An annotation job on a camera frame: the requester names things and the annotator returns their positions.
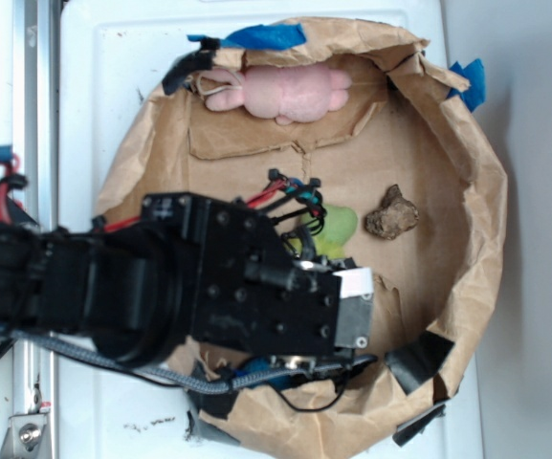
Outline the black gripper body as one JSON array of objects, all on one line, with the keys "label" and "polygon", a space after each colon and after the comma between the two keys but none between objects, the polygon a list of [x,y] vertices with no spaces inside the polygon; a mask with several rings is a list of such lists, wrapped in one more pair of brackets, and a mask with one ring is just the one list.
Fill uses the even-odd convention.
[{"label": "black gripper body", "polygon": [[268,215],[192,193],[144,198],[179,289],[172,330],[256,357],[348,361],[369,344],[372,272],[298,259]]}]

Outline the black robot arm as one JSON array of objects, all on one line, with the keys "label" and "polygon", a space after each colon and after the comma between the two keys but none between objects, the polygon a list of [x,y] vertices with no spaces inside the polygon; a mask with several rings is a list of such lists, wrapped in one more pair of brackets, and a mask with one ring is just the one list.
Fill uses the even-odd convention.
[{"label": "black robot arm", "polygon": [[326,215],[318,183],[270,173],[308,224],[276,232],[270,207],[189,192],[145,196],[137,217],[84,233],[39,232],[11,218],[26,183],[0,146],[0,321],[3,333],[90,338],[125,368],[163,361],[187,339],[254,356],[349,359],[368,345],[368,268],[317,255]]}]

